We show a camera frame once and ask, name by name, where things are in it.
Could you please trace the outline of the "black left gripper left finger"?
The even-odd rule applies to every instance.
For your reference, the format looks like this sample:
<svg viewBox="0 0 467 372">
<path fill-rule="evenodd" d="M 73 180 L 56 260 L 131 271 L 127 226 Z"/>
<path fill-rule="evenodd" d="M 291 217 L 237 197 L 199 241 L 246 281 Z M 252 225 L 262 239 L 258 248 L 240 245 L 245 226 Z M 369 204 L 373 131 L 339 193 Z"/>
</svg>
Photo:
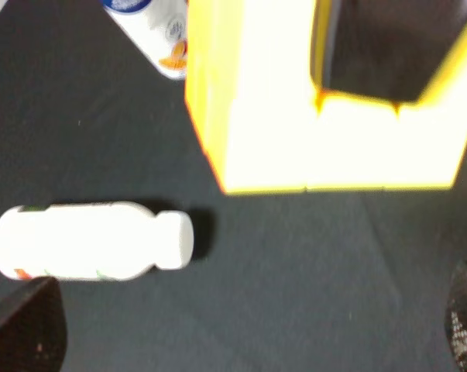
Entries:
<svg viewBox="0 0 467 372">
<path fill-rule="evenodd" d="M 67 321 L 58 280 L 25 282 L 0 301 L 0 371 L 59 371 Z"/>
</svg>

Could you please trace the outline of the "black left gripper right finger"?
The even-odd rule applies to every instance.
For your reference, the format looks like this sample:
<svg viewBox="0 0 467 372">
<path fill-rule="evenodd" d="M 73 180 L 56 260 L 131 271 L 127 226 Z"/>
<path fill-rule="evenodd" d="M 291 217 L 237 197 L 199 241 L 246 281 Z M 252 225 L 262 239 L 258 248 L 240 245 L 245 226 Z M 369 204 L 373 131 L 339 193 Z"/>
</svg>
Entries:
<svg viewBox="0 0 467 372">
<path fill-rule="evenodd" d="M 467 261 L 460 261 L 452 273 L 444 327 L 458 369 L 467 371 Z"/>
</svg>

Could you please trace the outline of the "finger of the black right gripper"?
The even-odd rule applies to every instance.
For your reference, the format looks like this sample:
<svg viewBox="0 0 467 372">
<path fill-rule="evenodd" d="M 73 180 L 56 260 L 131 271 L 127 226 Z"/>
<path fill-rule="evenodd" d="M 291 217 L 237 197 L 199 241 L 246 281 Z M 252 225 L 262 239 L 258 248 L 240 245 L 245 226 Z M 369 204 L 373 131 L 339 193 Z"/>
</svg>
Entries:
<svg viewBox="0 0 467 372">
<path fill-rule="evenodd" d="M 321 91 L 430 101 L 467 68 L 467 1 L 316 1 L 309 47 Z"/>
</svg>

